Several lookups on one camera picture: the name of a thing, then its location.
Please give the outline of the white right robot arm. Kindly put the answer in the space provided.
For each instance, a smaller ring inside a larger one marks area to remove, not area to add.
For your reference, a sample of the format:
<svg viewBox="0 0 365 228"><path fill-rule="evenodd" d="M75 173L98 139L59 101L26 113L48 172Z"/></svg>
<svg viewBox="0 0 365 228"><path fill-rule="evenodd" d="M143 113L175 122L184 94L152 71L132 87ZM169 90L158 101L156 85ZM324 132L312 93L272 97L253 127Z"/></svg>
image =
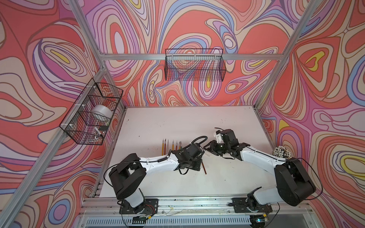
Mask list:
<svg viewBox="0 0 365 228"><path fill-rule="evenodd" d="M317 189L299 159L280 158L261 152L248 143L240 143L231 129L216 131L215 139L203 148L215 156L224 157L229 154L231 159L254 164L274 176L274 186L257 187L247 195L245 205L249 210L254 210L259 205L280 202L295 207Z"/></svg>

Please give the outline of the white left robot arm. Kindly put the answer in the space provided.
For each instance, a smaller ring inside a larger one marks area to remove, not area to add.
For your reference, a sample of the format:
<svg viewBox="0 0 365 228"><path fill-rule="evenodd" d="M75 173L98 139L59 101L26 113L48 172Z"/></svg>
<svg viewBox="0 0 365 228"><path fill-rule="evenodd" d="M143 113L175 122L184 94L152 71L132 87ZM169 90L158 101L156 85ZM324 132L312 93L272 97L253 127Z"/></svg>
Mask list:
<svg viewBox="0 0 365 228"><path fill-rule="evenodd" d="M108 174L110 185L118 200L126 200L135 209L144 204L139 185L147 175L172 171L183 175L182 170L200 171L203 155L204 149L198 143L152 158L138 157L133 153L111 168Z"/></svg>

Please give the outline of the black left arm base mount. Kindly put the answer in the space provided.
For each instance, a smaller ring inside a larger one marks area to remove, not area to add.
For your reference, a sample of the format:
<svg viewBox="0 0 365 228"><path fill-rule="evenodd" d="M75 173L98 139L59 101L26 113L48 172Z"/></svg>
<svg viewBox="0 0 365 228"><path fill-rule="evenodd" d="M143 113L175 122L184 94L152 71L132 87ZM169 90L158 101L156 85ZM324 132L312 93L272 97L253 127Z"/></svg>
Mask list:
<svg viewBox="0 0 365 228"><path fill-rule="evenodd" d="M145 198L140 189L131 196L118 202L121 215L147 215L153 216L158 213L159 199Z"/></svg>

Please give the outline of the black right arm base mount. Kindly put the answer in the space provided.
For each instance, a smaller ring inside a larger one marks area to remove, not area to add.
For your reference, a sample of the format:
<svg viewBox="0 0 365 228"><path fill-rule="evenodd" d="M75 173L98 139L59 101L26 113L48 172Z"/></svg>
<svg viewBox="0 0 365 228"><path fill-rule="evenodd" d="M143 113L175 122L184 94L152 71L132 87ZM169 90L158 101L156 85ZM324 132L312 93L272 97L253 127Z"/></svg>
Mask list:
<svg viewBox="0 0 365 228"><path fill-rule="evenodd" d="M270 204L261 205L254 197L254 193L261 189L258 187L251 191L246 198L232 198L227 205L233 207L235 213L266 213L273 212Z"/></svg>

